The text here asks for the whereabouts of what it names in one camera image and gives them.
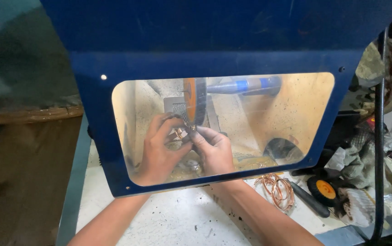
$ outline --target buffing wheel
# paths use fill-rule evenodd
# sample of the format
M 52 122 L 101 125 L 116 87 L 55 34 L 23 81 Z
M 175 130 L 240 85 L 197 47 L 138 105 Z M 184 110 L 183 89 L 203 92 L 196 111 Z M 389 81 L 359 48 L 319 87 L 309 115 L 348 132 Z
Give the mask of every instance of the buffing wheel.
M 203 124 L 206 114 L 206 81 L 205 78 L 185 78 L 184 98 L 186 104 L 185 123 L 194 128 Z

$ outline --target black rubber wheel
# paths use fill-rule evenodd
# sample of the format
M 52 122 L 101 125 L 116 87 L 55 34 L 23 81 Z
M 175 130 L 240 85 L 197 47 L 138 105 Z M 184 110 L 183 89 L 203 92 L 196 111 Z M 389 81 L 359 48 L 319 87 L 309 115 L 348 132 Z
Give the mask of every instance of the black rubber wheel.
M 307 180 L 307 186 L 312 196 L 322 205 L 330 208 L 335 206 L 337 193 L 331 184 L 313 176 Z

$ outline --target white workbench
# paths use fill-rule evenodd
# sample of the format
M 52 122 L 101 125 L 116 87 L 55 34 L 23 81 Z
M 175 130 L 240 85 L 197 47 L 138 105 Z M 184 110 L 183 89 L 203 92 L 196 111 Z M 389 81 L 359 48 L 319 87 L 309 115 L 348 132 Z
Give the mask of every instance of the white workbench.
M 288 173 L 282 176 L 296 181 Z M 253 186 L 255 179 L 246 180 Z M 305 182 L 299 186 L 307 189 Z M 265 196 L 262 187 L 257 192 Z M 99 164 L 94 141 L 91 143 L 83 186 L 78 232 L 114 198 L 103 168 Z M 287 213 L 312 234 L 344 227 L 331 215 L 317 217 L 300 199 Z M 210 186 L 153 194 L 144 204 L 118 245 L 259 245 L 255 233 L 227 205 L 221 204 Z

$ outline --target right hand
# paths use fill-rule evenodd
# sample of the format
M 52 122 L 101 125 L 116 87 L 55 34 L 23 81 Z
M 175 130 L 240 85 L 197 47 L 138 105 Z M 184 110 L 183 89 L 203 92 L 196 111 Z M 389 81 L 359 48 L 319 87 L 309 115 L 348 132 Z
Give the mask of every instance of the right hand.
M 235 172 L 229 138 L 215 130 L 197 126 L 188 134 L 203 161 L 207 176 Z

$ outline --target copper wire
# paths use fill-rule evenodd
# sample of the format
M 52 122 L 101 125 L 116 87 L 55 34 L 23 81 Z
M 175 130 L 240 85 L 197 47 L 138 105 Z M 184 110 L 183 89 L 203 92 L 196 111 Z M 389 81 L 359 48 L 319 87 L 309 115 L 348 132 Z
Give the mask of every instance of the copper wire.
M 261 184 L 263 185 L 266 192 L 272 198 L 274 205 L 278 209 L 280 209 L 284 212 L 287 212 L 288 210 L 290 210 L 292 208 L 293 204 L 295 203 L 295 196 L 293 194 L 293 189 L 287 180 L 282 179 L 280 176 L 276 175 L 275 173 L 269 173 L 269 174 L 261 176 L 261 178 L 258 178 L 254 182 L 254 189 L 255 189 L 255 185 L 258 182 L 261 182 Z M 285 197 L 283 197 L 280 183 L 283 185 L 284 189 L 286 190 Z M 281 207 L 282 202 L 285 200 L 288 201 L 287 205 L 284 207 Z

